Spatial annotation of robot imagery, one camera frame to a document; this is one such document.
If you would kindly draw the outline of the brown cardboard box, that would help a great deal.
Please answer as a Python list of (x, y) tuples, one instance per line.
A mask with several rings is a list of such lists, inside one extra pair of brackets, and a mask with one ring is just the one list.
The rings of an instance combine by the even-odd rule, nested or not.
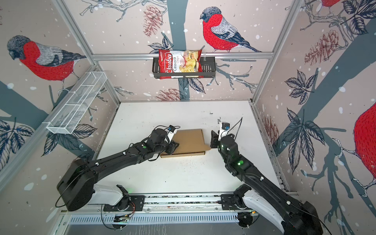
[(202, 129), (178, 130), (172, 140), (179, 146), (171, 154), (162, 153), (162, 158), (201, 156), (211, 150), (205, 144)]

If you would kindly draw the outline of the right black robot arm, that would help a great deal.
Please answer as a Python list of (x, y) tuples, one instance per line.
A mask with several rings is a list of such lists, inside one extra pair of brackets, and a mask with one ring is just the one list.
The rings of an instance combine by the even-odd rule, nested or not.
[(323, 234), (315, 207), (291, 197), (264, 176), (240, 154), (234, 135), (220, 137), (212, 131), (211, 148), (218, 150), (225, 168), (243, 182), (234, 191), (237, 207), (255, 210), (285, 235)]

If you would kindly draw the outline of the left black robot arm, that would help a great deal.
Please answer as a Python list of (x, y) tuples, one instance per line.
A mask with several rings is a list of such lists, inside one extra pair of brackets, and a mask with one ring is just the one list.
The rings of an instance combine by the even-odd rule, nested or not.
[(94, 196), (99, 195), (100, 190), (95, 189), (95, 184), (103, 178), (125, 167), (153, 161), (154, 155), (173, 153), (179, 146), (172, 140), (176, 132), (174, 126), (155, 128), (148, 137), (141, 142), (130, 144), (122, 152), (99, 160), (74, 160), (57, 184), (63, 206), (70, 212), (79, 210), (89, 204)]

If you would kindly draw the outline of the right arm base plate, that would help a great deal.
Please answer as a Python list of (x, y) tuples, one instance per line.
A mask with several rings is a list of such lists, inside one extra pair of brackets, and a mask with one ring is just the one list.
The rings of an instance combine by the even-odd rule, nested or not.
[(218, 202), (222, 210), (248, 210), (249, 208), (241, 201), (241, 198), (234, 194), (222, 194)]

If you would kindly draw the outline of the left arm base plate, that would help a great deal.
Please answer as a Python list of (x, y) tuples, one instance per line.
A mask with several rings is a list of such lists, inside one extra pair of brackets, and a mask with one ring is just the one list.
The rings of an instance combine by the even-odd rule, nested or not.
[(114, 206), (105, 204), (103, 207), (104, 212), (140, 212), (143, 210), (145, 203), (144, 195), (129, 195), (120, 200)]

